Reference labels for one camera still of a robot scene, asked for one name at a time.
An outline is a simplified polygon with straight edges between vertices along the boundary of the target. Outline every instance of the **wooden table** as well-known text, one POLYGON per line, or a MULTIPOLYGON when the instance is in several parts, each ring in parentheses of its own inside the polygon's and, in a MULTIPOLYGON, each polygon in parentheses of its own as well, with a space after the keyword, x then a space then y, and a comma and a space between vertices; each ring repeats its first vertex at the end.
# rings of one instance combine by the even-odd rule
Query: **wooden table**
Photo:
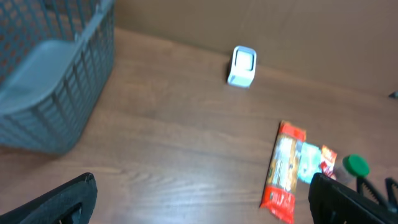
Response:
MULTIPOLYGON (((115 32, 113 74, 78 145, 62 157, 1 149, 0 213, 92 172, 91 223, 280 223, 258 206, 282 119, 364 156, 383 192, 398 179, 398 101, 262 66, 236 88, 227 55, 115 32)), ((295 223, 312 222, 307 197, 299 183, 295 223)))

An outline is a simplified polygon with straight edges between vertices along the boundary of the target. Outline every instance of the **snack package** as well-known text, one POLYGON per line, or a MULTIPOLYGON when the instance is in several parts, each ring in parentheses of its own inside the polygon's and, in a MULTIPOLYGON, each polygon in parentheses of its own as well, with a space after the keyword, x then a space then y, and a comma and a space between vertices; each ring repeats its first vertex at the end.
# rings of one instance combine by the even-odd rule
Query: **snack package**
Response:
POLYGON ((293 223, 294 193, 305 138, 305 130, 286 121, 280 123, 260 205, 287 223, 293 223))
POLYGON ((321 150, 319 147, 307 142, 303 143, 300 165, 298 167, 298 179, 307 184, 311 184, 314 174, 322 172, 319 166, 320 164, 321 150))
POLYGON ((336 176, 333 174, 333 168, 335 166, 336 157, 337 153, 327 146, 322 146, 321 164, 319 167, 325 175, 334 180, 336 180, 336 176))

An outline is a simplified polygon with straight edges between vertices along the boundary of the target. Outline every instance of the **basket bottom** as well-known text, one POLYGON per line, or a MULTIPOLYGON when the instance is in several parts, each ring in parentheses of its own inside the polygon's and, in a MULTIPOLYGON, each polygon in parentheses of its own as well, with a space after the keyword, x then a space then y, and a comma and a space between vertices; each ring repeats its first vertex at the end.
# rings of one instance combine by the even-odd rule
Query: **basket bottom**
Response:
POLYGON ((42 100, 57 86, 75 53, 76 44, 45 40, 35 46, 0 85, 0 107, 12 113, 42 100))

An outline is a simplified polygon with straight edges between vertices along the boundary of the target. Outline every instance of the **container lid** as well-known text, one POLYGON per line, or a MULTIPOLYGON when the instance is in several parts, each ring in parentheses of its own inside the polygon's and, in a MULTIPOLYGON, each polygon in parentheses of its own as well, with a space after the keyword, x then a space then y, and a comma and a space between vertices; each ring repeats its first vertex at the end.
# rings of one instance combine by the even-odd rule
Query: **container lid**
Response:
POLYGON ((344 168, 355 177, 366 177, 370 173, 368 163, 359 155, 349 155, 343 159, 344 168))

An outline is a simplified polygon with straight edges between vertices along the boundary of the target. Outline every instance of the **bottle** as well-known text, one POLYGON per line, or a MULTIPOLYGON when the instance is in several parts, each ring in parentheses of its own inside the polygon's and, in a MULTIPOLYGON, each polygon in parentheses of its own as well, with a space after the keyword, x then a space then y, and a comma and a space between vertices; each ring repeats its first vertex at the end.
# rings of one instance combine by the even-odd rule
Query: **bottle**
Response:
POLYGON ((357 177, 366 177, 370 173, 368 162, 359 155, 344 157, 342 162, 335 166, 336 180, 342 184, 349 184, 357 177))

